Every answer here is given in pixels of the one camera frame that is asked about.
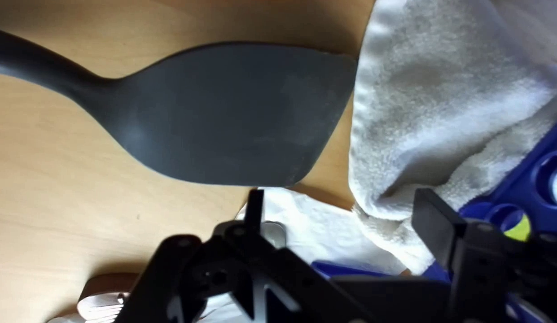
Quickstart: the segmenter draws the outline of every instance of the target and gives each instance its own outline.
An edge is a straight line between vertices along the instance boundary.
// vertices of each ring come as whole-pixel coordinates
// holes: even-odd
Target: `black spatula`
[[[198,183],[301,180],[346,106],[355,70],[344,55],[220,43],[106,79],[0,31],[0,74],[71,98],[141,163]]]

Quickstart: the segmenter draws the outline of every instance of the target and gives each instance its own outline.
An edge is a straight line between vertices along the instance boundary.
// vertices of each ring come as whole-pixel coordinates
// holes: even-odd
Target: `white towel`
[[[405,267],[364,237],[352,212],[286,188],[264,188],[264,221],[282,223],[286,244],[305,262],[329,260],[354,268],[397,275]],[[244,206],[237,219],[244,218]],[[201,323],[249,322],[228,295],[209,299]]]
[[[377,0],[350,150],[366,236],[422,273],[433,258],[410,223],[414,190],[458,209],[495,188],[557,121],[556,96],[557,69],[532,63],[488,0]]]

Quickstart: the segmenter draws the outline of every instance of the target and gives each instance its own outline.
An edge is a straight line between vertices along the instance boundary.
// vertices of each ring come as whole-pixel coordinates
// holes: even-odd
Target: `wooden table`
[[[510,17],[526,17],[516,23],[535,35],[532,30],[543,25],[537,18],[542,2],[557,1],[514,0],[506,8]],[[119,77],[181,49],[228,40],[357,56],[372,5],[373,0],[10,0],[0,1],[0,29],[102,76]],[[557,34],[551,37],[555,41]],[[296,187],[345,208],[352,205],[350,120],[348,107],[319,162]],[[0,76],[0,322],[40,323],[73,309],[90,276],[140,271],[168,235],[206,239],[216,223],[235,215],[246,193],[247,188],[186,183],[149,171],[73,102]]]

